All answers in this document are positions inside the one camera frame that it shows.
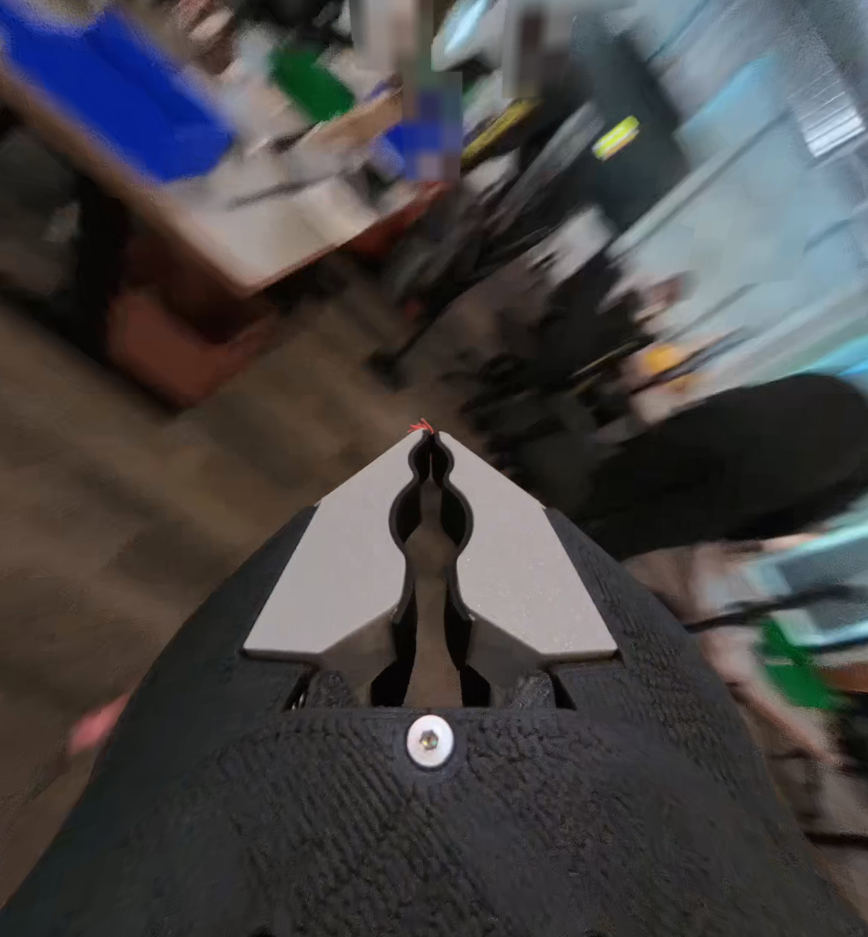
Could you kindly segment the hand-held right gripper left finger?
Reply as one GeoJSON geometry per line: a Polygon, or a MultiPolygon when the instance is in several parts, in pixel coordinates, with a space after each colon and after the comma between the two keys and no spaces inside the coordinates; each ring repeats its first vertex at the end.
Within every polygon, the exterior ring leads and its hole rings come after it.
{"type": "Polygon", "coordinates": [[[341,671],[352,689],[405,689],[417,652],[419,524],[432,430],[416,428],[316,501],[243,652],[341,671]]]}

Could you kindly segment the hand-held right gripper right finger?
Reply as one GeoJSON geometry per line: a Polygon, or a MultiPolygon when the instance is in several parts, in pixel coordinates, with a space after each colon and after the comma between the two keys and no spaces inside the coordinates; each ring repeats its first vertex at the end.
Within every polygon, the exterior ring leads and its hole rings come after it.
{"type": "Polygon", "coordinates": [[[445,612],[456,665],[515,682],[551,665],[615,657],[549,509],[448,433],[435,435],[435,474],[458,546],[445,612]]]}

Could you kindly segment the green tray bin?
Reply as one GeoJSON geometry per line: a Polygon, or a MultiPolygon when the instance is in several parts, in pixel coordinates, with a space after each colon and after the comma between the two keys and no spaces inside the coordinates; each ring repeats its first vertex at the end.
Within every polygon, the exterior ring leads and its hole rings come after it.
{"type": "Polygon", "coordinates": [[[766,677],[799,710],[839,714],[846,697],[833,689],[811,655],[799,649],[774,616],[761,620],[761,659],[766,677]]]}

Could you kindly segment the cardboard box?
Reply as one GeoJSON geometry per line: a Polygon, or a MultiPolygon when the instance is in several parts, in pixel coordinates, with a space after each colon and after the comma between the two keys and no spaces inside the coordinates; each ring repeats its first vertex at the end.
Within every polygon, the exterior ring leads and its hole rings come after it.
{"type": "Polygon", "coordinates": [[[280,331],[280,311],[261,300],[170,305],[159,293],[128,289],[109,308],[107,352],[155,399],[186,409],[250,366],[280,331]]]}

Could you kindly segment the grey work table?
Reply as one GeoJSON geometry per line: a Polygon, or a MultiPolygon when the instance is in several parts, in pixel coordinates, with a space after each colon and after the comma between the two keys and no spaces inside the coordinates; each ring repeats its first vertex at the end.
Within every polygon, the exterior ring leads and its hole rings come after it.
{"type": "Polygon", "coordinates": [[[225,157],[213,173],[153,185],[121,164],[45,91],[31,87],[0,54],[0,99],[75,168],[95,177],[135,216],[170,233],[235,295],[248,296],[330,251],[413,221],[445,185],[398,183],[382,204],[334,175],[290,193],[263,193],[284,183],[277,157],[225,157]]]}

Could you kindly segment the small blue parts bin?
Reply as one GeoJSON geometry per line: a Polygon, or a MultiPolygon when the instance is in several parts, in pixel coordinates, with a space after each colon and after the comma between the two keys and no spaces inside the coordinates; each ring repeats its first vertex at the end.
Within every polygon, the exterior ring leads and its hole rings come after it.
{"type": "Polygon", "coordinates": [[[370,149],[374,171],[385,179],[438,183],[445,177],[445,129],[431,122],[401,122],[370,149]]]}

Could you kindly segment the green parts bin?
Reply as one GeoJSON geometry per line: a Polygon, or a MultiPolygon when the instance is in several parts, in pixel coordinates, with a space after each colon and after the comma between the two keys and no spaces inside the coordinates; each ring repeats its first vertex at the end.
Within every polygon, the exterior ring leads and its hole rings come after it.
{"type": "Polygon", "coordinates": [[[316,48],[274,48],[269,79],[312,124],[334,122],[356,108],[356,95],[320,62],[316,48]]]}

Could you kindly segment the large blue parts bin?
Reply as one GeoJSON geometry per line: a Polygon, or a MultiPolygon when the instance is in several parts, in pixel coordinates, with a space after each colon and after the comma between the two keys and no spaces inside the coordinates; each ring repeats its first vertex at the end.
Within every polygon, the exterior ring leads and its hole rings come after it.
{"type": "Polygon", "coordinates": [[[0,1],[0,52],[21,79],[151,183],[200,177],[233,149],[222,113],[115,7],[73,24],[30,1],[0,1]]]}

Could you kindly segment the black wall screen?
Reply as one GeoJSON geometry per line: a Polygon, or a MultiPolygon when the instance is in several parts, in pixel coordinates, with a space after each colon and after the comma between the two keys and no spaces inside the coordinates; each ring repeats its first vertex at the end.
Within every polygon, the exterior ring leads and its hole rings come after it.
{"type": "Polygon", "coordinates": [[[615,231],[627,231],[689,171],[677,139],[682,115],[633,40],[596,9],[575,15],[565,82],[598,120],[579,159],[593,200],[615,231]]]}

